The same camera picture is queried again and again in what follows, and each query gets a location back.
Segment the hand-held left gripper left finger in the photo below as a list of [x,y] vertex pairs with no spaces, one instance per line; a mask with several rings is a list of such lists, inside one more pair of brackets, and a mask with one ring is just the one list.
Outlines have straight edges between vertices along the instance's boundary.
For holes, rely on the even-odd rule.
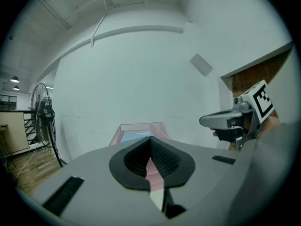
[[150,138],[145,137],[115,153],[109,162],[110,172],[124,188],[149,192],[146,176],[150,157]]

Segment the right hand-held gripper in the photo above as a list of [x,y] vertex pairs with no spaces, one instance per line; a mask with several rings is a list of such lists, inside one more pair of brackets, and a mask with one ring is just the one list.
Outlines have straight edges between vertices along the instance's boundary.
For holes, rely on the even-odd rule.
[[274,111],[274,106],[262,80],[242,95],[234,97],[233,108],[200,117],[200,125],[212,128],[220,141],[234,143],[238,150],[255,139],[262,123]]

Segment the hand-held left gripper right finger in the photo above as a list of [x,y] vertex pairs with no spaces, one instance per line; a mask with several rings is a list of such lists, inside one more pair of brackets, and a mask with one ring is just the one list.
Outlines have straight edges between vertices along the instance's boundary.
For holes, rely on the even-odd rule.
[[195,170],[195,161],[186,152],[155,137],[150,137],[150,157],[164,180],[161,211],[167,218],[174,218],[186,209],[174,203],[170,189],[184,186],[188,182]]

